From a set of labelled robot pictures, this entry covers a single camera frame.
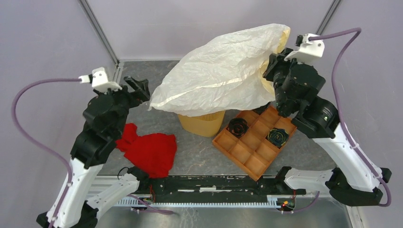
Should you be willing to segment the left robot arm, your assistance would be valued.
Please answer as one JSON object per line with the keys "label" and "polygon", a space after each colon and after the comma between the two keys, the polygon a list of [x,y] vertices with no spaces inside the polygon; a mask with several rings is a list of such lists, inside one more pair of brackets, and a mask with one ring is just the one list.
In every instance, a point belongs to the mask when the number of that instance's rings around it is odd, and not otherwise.
{"label": "left robot arm", "polygon": [[93,228],[100,218],[118,201],[149,189],[149,176],[137,167],[113,185],[88,198],[93,181],[122,138],[124,126],[131,108],[149,101],[148,80],[124,78],[118,89],[96,92],[83,112],[85,123],[77,136],[69,165],[71,175],[66,177],[68,190],[62,190],[52,208],[39,214],[37,223],[43,228]]}

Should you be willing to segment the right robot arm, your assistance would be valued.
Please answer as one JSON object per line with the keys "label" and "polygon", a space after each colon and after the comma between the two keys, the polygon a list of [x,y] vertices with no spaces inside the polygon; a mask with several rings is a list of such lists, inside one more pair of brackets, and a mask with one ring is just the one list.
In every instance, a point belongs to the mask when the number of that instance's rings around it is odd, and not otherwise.
{"label": "right robot arm", "polygon": [[277,192],[305,189],[328,193],[338,202],[351,206],[380,206],[383,191],[391,177],[388,168],[373,165],[357,152],[353,139],[345,132],[337,108],[318,96],[325,79],[313,66],[286,60],[291,49],[269,56],[263,77],[273,83],[275,108],[307,138],[312,139],[336,163],[326,171],[305,171],[283,167],[276,175]]}

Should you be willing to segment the cream plastic trash bag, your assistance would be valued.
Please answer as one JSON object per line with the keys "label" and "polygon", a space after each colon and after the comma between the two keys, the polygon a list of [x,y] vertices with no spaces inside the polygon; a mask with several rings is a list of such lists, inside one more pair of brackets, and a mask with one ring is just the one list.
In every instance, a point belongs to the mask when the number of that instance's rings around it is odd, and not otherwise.
{"label": "cream plastic trash bag", "polygon": [[215,37],[173,67],[154,90],[150,109],[196,117],[273,102],[273,84],[263,73],[289,34],[288,26],[271,23]]}

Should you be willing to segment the wooden compartment tray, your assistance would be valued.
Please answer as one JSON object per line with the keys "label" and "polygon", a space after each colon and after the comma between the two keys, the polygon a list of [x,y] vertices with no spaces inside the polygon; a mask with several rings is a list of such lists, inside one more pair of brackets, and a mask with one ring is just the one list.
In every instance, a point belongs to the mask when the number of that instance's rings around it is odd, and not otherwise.
{"label": "wooden compartment tray", "polygon": [[284,145],[277,147],[267,139],[269,132],[274,128],[283,129],[291,138],[297,127],[291,119],[279,116],[272,106],[261,114],[249,110],[240,112],[236,117],[246,121],[247,131],[237,137],[225,127],[212,144],[254,181],[258,181],[284,148]]}

